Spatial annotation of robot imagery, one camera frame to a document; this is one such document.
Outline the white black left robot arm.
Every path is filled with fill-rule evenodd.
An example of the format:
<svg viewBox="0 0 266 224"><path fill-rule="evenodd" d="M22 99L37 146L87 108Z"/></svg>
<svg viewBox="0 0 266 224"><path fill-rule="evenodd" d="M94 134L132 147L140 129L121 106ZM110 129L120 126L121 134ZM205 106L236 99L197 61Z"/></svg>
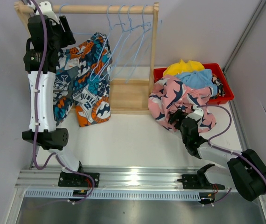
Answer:
<svg viewBox="0 0 266 224"><path fill-rule="evenodd" d="M55 156L62 171L69 174L69 182L79 187L85 175L79 172L81 163L74 154L65 149L69 133L66 128L57 128L53 114L53 90L60 49L75 44L75 38L65 16L52 19L35 15L28 20L30 38L26 43L23 58L28 73L31 94L31 115L23 140L33 144L33 160L38 169L44 169L36 161L36 150L42 147Z"/></svg>

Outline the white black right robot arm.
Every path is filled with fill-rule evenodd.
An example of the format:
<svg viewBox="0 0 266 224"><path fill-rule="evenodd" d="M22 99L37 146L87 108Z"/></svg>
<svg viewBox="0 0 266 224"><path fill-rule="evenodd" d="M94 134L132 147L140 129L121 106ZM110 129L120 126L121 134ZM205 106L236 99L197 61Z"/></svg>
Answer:
<svg viewBox="0 0 266 224"><path fill-rule="evenodd" d="M168 123L180 131L182 142L188 153L210 161L195 175L182 175L179 182L184 189L223 190L228 187L247 201L266 194L266 165L252 150L241 153L213 145L210 139L199 134L198 123L203 117L202 109L187 114L182 110L172 113Z"/></svg>

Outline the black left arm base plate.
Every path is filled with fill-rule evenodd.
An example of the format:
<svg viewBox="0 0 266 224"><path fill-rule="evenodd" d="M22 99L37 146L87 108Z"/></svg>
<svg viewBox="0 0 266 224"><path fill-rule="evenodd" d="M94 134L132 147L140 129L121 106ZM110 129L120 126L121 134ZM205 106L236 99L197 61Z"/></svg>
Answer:
<svg viewBox="0 0 266 224"><path fill-rule="evenodd" d="M86 173L94 180L94 187L97 188L100 180L100 173ZM59 187L82 187L91 188L92 181L90 178L77 175L74 173L61 172L58 180Z"/></svg>

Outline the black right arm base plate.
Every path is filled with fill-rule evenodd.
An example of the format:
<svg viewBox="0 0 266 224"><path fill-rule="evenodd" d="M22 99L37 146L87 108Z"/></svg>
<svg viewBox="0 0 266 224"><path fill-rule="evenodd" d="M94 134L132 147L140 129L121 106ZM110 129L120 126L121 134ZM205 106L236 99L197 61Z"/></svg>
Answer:
<svg viewBox="0 0 266 224"><path fill-rule="evenodd" d="M183 174L180 179L177 179L180 182L184 189L206 189L213 190L219 189L224 190L225 186L221 184L214 184L208 181L205 173L209 168L216 168L215 164L209 163L202 168L200 168L196 174Z"/></svg>

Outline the pink white patterned shorts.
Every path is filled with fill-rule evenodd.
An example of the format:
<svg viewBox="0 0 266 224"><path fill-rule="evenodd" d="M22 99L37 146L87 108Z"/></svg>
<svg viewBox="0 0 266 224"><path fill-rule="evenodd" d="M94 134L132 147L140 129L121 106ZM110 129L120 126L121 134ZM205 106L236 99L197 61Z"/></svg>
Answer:
<svg viewBox="0 0 266 224"><path fill-rule="evenodd" d="M175 125L168 123L170 115L178 110L187 114L192 113L192 107L206 105L212 93L213 89L210 86L195 89L175 76L166 75L153 85L148 98L148 109L159 125L175 133Z"/></svg>

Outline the blue orange patchwork shorts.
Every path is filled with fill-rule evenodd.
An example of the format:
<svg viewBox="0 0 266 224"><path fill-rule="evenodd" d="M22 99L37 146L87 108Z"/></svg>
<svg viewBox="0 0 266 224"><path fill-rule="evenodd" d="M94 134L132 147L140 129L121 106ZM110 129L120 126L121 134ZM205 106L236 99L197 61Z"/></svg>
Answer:
<svg viewBox="0 0 266 224"><path fill-rule="evenodd" d="M108 76L112 59L102 72L102 80L90 81L105 38L105 34L97 32L78 46L59 50L53 91L53 116L57 125L66 119L72 108L75 109L80 127L101 124L110 119ZM111 49L107 41L95 72L103 67L110 54Z"/></svg>

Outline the yellow shorts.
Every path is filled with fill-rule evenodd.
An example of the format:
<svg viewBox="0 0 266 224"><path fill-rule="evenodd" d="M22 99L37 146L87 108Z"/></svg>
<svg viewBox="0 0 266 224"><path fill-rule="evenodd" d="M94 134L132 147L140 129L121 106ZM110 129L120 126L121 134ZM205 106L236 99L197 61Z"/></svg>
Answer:
<svg viewBox="0 0 266 224"><path fill-rule="evenodd" d="M183 72L202 71L204 69L205 67L198 61L189 60L188 62L184 62L182 59L180 59L179 62L168 66L167 69L163 72L163 76L175 76Z"/></svg>

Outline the light blue shorts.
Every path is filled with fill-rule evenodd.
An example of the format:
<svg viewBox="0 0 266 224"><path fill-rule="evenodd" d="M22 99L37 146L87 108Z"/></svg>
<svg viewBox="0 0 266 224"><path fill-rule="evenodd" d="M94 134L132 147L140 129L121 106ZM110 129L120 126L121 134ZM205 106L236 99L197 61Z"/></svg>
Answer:
<svg viewBox="0 0 266 224"><path fill-rule="evenodd" d="M212 82L213 75L212 70L204 69L201 71L182 72L175 75L186 86L193 89L201 89L204 87L210 87L212 89L212 96L217 95L217 85Z"/></svg>

